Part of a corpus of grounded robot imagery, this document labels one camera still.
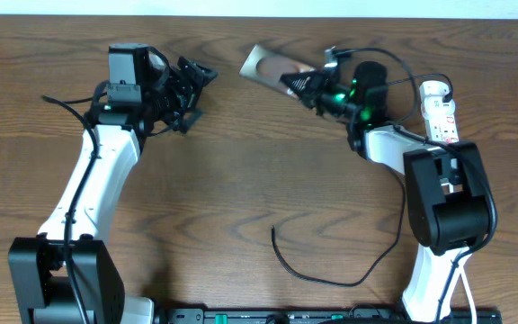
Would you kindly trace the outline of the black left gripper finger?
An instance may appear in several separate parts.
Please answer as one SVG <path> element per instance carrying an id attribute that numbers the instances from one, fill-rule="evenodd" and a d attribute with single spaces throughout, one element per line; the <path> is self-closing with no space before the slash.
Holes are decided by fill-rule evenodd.
<path id="1" fill-rule="evenodd" d="M 203 87 L 215 80 L 219 74 L 217 71 L 204 67 L 185 57 L 180 57 L 177 65 L 181 74 L 199 90 L 202 90 Z"/>
<path id="2" fill-rule="evenodd" d="M 178 131 L 182 134 L 186 134 L 193 124 L 202 117 L 203 111 L 200 109 L 192 109 L 186 112 L 175 112 L 174 118 L 169 125 L 172 131 Z"/>

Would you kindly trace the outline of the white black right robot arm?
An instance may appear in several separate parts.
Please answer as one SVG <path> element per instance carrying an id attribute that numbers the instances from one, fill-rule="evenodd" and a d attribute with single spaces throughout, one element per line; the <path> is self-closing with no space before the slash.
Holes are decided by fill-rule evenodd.
<path id="1" fill-rule="evenodd" d="M 402 316 L 439 323 L 451 315 L 451 296 L 466 261 L 496 231 L 496 205 L 478 147 L 457 138 L 449 84 L 414 86 L 429 129 L 420 136 L 388 117 L 390 83 L 383 65 L 362 62 L 350 87 L 339 85 L 337 75 L 332 66 L 283 74 L 280 80 L 318 114 L 345 118 L 353 151 L 404 177 L 403 204 L 418 249 L 401 296 Z"/>

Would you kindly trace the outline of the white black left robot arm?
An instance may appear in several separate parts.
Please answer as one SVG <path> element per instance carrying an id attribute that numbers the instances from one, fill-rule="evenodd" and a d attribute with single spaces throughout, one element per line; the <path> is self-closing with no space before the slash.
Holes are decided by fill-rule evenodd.
<path id="1" fill-rule="evenodd" d="M 148 138 L 186 133 L 218 75 L 185 57 L 109 58 L 110 77 L 76 118 L 82 148 L 58 205 L 33 238 L 14 239 L 8 265 L 23 323 L 159 323 L 155 302 L 129 295 L 107 249 L 122 188 Z"/>

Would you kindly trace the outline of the white charger plug adapter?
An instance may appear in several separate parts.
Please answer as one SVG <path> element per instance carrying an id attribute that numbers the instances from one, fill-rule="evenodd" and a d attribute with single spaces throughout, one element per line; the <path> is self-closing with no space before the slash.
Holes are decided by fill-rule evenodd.
<path id="1" fill-rule="evenodd" d="M 420 98 L 424 100 L 427 96 L 445 97 L 450 92 L 449 86 L 436 80 L 424 81 L 419 88 Z"/>

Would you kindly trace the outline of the white power strip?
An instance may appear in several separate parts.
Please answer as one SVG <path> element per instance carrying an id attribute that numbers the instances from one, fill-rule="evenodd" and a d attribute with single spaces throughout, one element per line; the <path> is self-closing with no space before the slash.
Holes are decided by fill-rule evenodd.
<path id="1" fill-rule="evenodd" d="M 457 130 L 455 103 L 445 103 L 442 96 L 427 96 L 421 105 L 427 137 L 432 141 L 455 143 L 460 140 Z"/>

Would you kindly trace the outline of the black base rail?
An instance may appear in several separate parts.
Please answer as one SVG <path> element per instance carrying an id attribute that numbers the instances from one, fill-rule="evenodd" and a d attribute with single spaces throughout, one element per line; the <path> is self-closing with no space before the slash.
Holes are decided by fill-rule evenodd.
<path id="1" fill-rule="evenodd" d="M 320 323 L 412 323 L 390 308 L 356 306 L 350 310 L 204 310 L 195 308 L 158 310 L 161 324 L 320 324 Z"/>

